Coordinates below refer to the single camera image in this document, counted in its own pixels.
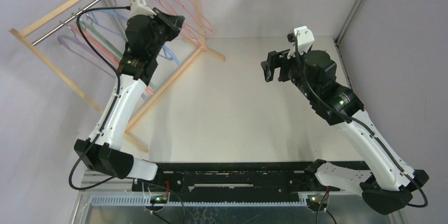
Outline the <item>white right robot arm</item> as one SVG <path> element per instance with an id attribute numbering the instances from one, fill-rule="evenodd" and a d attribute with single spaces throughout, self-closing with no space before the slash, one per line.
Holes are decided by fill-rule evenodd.
<path id="1" fill-rule="evenodd" d="M 261 67 L 268 82 L 279 69 L 279 81 L 296 86 L 315 113 L 338 130 L 368 166 L 367 171 L 358 171 L 318 159 L 306 169 L 308 188 L 330 186 L 359 195 L 383 215 L 412 206 L 413 192 L 422 190 L 428 174 L 406 164 L 390 147 L 353 90 L 337 82 L 337 64 L 325 51 L 291 57 L 287 51 L 272 51 Z"/>

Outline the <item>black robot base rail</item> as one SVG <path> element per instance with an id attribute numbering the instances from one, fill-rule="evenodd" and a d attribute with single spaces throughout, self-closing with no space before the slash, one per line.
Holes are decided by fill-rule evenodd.
<path id="1" fill-rule="evenodd" d="M 310 161 L 246 163 L 161 163 L 162 174 L 150 186 L 174 192 L 174 202 L 185 204 L 242 204 L 299 202 L 300 194 L 348 195 L 327 188 L 306 172 Z"/>

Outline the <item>blue plastic hanger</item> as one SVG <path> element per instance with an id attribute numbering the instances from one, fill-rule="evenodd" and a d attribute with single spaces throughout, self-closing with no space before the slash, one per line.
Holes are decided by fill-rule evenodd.
<path id="1" fill-rule="evenodd" d="M 150 11 L 154 11 L 154 12 L 155 12 L 155 10 L 151 9 L 151 8 L 146 4 L 146 0 L 138 0 L 138 3 L 139 3 L 139 5 L 140 5 L 140 4 L 143 5 L 143 7 L 144 7 L 145 9 L 148 9 L 148 10 L 150 10 Z M 124 32 L 124 25 L 122 25 L 122 23 L 123 23 L 123 24 L 127 23 L 129 17 L 127 17 L 127 16 L 123 16 L 123 15 L 119 14 L 119 13 L 117 12 L 117 9 L 118 9 L 117 7 L 118 7 L 118 6 L 115 6 L 115 7 L 113 7 L 112 9 L 108 9 L 108 10 L 90 11 L 90 12 L 86 13 L 86 18 L 87 18 L 87 20 L 89 20 L 89 21 L 91 22 L 91 25 L 93 26 L 93 28 L 94 28 L 95 26 L 97 26 L 97 27 L 99 27 L 99 28 L 101 28 L 101 29 L 103 29 L 103 30 L 105 30 L 105 31 L 108 31 L 108 32 L 110 32 L 110 33 L 113 33 L 113 34 L 115 34 L 115 35 L 118 35 L 119 37 L 121 37 L 121 38 L 126 42 L 126 41 L 127 41 L 127 37 L 126 37 L 126 35 L 125 35 L 125 32 Z M 99 21 L 99 19 L 96 17 L 95 13 L 97 13 L 97 14 L 102 13 L 102 14 L 105 14 L 105 15 L 110 16 L 111 21 L 112 21 L 113 23 L 115 22 L 115 23 L 118 25 L 118 27 L 116 27 L 118 30 L 110 29 L 110 28 L 108 28 L 105 24 L 101 23 L 101 22 Z M 112 50 L 114 50 L 114 51 L 116 51 L 117 54 L 119 55 L 118 50 L 115 49 L 115 47 L 114 47 L 112 44 L 109 45 L 109 48 L 112 49 Z M 179 65 L 179 66 L 181 65 L 181 63 L 180 63 L 180 61 L 178 60 L 178 58 L 176 57 L 176 55 L 175 55 L 175 54 L 172 52 L 172 50 L 171 50 L 170 48 L 168 48 L 166 45 L 164 45 L 164 46 L 162 47 L 161 51 L 163 51 L 163 55 L 161 55 L 162 58 L 164 58 L 164 59 L 166 59 L 166 60 L 169 60 L 169 61 L 174 61 L 174 62 L 175 62 L 177 65 Z"/>

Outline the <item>pink curved plastic hanger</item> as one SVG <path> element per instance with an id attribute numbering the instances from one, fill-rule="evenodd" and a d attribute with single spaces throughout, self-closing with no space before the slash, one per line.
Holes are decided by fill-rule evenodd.
<path id="1" fill-rule="evenodd" d="M 95 49 L 115 67 L 120 61 L 120 52 L 89 23 L 80 20 L 82 31 Z"/>

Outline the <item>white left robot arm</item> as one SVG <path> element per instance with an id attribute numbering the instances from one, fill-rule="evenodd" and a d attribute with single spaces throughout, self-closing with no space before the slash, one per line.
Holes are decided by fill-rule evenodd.
<path id="1" fill-rule="evenodd" d="M 185 17 L 153 8 L 132 13 L 125 30 L 127 42 L 118 67 L 113 68 L 116 82 L 106 109 L 87 139 L 78 139 L 74 150 L 89 169 L 112 178 L 144 180 L 157 191 L 164 187 L 165 176 L 158 165 L 121 151 L 124 133 L 137 101 L 146 90 L 158 66 L 157 56 L 166 42 L 177 38 Z"/>

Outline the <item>green plastic hanger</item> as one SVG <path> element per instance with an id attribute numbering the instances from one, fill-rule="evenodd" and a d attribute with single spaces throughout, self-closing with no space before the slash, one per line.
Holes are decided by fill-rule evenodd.
<path id="1" fill-rule="evenodd" d="M 102 33 L 100 30 L 105 30 L 109 34 L 114 34 L 122 39 L 124 36 L 115 32 L 103 25 L 101 25 L 94 15 L 93 12 L 86 13 L 86 20 L 80 19 L 80 25 L 83 29 L 83 32 L 87 38 L 93 38 L 93 41 L 90 41 L 96 49 L 101 50 L 107 58 L 115 64 L 118 65 L 119 60 L 122 58 L 122 52 L 113 45 Z"/>

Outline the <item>purple plastic hanger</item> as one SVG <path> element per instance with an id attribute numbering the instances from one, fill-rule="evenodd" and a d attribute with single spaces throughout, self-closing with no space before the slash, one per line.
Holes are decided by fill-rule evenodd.
<path id="1" fill-rule="evenodd" d="M 101 58 L 98 57 L 97 54 L 99 52 L 95 49 L 95 47 L 92 44 L 88 45 L 86 43 L 86 40 L 82 38 L 80 30 L 76 27 L 75 24 L 68 24 L 68 25 L 66 24 L 63 28 L 69 31 L 69 33 L 58 34 L 56 37 L 58 44 L 62 46 L 62 48 L 66 49 L 67 51 L 69 51 L 74 55 L 77 55 L 79 58 L 83 59 L 88 64 L 94 66 L 101 72 L 104 72 L 106 75 L 110 77 L 115 76 L 110 69 L 106 68 L 106 65 L 101 60 Z M 112 41 L 107 37 L 107 35 L 105 34 L 103 35 L 112 43 Z"/>

